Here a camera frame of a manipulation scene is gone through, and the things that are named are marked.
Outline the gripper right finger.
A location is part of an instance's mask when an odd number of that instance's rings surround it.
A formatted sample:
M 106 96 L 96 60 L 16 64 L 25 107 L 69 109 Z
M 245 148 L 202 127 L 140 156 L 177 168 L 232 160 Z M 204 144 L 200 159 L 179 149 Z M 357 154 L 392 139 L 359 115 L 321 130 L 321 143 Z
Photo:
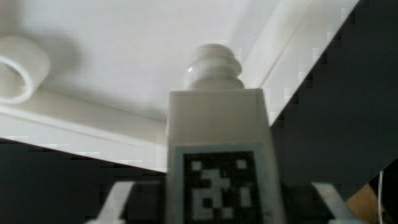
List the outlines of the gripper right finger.
M 367 222 L 355 217 L 348 209 L 334 185 L 330 183 L 312 182 L 312 187 L 334 216 L 327 224 L 367 224 Z

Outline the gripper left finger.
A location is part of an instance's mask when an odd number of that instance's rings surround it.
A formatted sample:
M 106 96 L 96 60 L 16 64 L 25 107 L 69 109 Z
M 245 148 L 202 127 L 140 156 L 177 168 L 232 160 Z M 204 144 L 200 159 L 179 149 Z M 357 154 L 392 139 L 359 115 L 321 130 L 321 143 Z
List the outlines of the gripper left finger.
M 120 215 L 133 185 L 133 181 L 113 183 L 97 217 L 88 220 L 85 224 L 126 224 L 126 220 L 120 218 Z

